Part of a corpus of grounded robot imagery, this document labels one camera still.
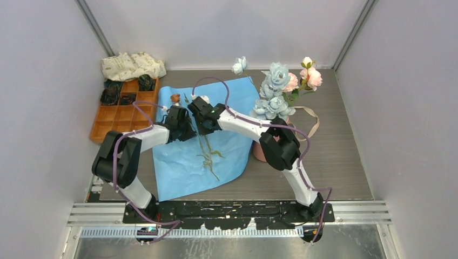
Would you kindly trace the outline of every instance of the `pink flower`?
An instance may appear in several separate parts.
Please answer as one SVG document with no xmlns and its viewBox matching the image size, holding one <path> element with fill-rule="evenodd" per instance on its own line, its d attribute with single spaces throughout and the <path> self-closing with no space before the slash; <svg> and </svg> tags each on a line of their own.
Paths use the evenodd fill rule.
<svg viewBox="0 0 458 259">
<path fill-rule="evenodd" d="M 313 67 L 309 68 L 307 85 L 311 87 L 313 91 L 316 91 L 316 88 L 320 86 L 321 83 L 323 83 L 321 73 Z"/>
<path fill-rule="evenodd" d="M 291 92 L 294 89 L 298 89 L 299 88 L 298 77 L 293 73 L 289 73 L 289 76 L 291 77 L 291 79 L 289 80 L 289 83 L 286 85 L 285 89 L 283 89 L 283 92 L 285 92 L 285 93 Z"/>
</svg>

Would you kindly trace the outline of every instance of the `blue paper sheet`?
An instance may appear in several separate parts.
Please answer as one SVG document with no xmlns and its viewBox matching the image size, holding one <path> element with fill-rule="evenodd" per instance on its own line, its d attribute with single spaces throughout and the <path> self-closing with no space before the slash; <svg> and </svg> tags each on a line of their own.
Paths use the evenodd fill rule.
<svg viewBox="0 0 458 259">
<path fill-rule="evenodd" d="M 249 115 L 254 101 L 259 99 L 258 91 L 251 84 L 250 79 L 241 78 L 229 80 L 226 83 L 230 89 L 229 107 Z M 185 96 L 189 101 L 192 101 L 191 90 L 191 87 L 162 87 L 159 91 L 158 102 L 170 107 L 172 105 L 170 95 L 179 93 L 181 106 L 187 107 Z M 217 103 L 224 103 L 226 88 L 222 83 L 213 83 L 197 87 L 195 94 L 208 96 L 210 103 L 214 106 Z M 158 109 L 157 120 L 161 121 L 164 114 L 164 111 Z M 194 129 L 197 129 L 192 115 L 191 118 Z M 213 152 L 211 155 L 212 170 L 219 181 L 212 174 L 208 165 L 210 152 L 205 137 Z M 242 174 L 248 162 L 253 140 L 229 131 L 216 131 L 205 137 L 199 135 L 184 142 L 174 141 L 153 148 L 159 201 L 212 189 L 230 182 Z"/>
</svg>

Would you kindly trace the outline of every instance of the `white cloth bag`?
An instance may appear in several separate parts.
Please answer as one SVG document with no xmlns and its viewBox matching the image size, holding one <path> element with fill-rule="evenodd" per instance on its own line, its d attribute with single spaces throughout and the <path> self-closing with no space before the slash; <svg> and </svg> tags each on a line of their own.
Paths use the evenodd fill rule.
<svg viewBox="0 0 458 259">
<path fill-rule="evenodd" d="M 156 60 L 145 52 L 129 56 L 126 52 L 102 59 L 102 73 L 113 81 L 130 81 L 143 74 L 160 78 L 167 74 L 162 60 Z"/>
</svg>

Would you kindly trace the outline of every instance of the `black bracket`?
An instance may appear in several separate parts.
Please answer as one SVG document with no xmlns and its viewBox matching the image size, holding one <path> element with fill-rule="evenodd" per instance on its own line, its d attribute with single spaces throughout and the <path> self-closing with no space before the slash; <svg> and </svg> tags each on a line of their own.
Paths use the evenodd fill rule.
<svg viewBox="0 0 458 259">
<path fill-rule="evenodd" d="M 208 135 L 214 131 L 221 130 L 218 125 L 218 119 L 226 109 L 224 104 L 216 104 L 213 107 L 201 97 L 197 97 L 187 107 L 196 119 L 197 131 L 200 135 Z"/>
<path fill-rule="evenodd" d="M 115 152 L 116 141 L 122 135 L 117 131 L 109 131 L 92 164 L 92 173 L 105 182 L 113 181 L 113 153 Z M 137 138 L 125 138 L 121 141 L 118 154 L 120 152 L 123 153 L 120 158 L 117 158 L 117 182 L 119 187 L 125 188 L 129 186 L 137 176 L 141 146 L 142 141 Z"/>
<path fill-rule="evenodd" d="M 279 117 L 273 119 L 271 124 L 288 126 Z M 267 163 L 279 171 L 291 170 L 293 163 L 300 156 L 299 141 L 290 129 L 270 127 L 266 132 L 261 133 L 259 144 Z"/>
<path fill-rule="evenodd" d="M 189 117 L 187 109 L 181 106 L 172 105 L 165 121 L 163 123 L 158 122 L 157 125 L 164 126 L 170 131 L 167 143 L 177 139 L 186 141 L 196 136 L 196 132 L 192 129 L 191 117 Z"/>
</svg>

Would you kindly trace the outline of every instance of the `ribbon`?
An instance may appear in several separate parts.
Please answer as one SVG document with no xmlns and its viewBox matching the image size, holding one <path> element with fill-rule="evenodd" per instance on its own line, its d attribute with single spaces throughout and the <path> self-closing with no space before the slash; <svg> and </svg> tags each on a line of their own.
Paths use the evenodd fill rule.
<svg viewBox="0 0 458 259">
<path fill-rule="evenodd" d="M 318 130 L 318 127 L 320 126 L 320 118 L 318 118 L 318 115 L 310 108 L 308 107 L 305 107 L 305 106 L 293 106 L 292 108 L 296 108 L 296 109 L 304 109 L 304 111 L 306 111 L 310 116 L 312 117 L 315 117 L 316 118 L 316 124 L 313 125 L 312 129 L 310 130 L 310 132 L 308 133 L 308 137 L 311 138 L 313 136 L 313 134 L 315 134 L 316 130 Z M 294 132 L 294 135 L 296 136 L 296 138 L 299 140 L 299 142 L 303 142 L 303 141 L 306 141 L 307 139 L 301 139 L 299 136 L 298 136 L 298 133 L 297 132 Z"/>
</svg>

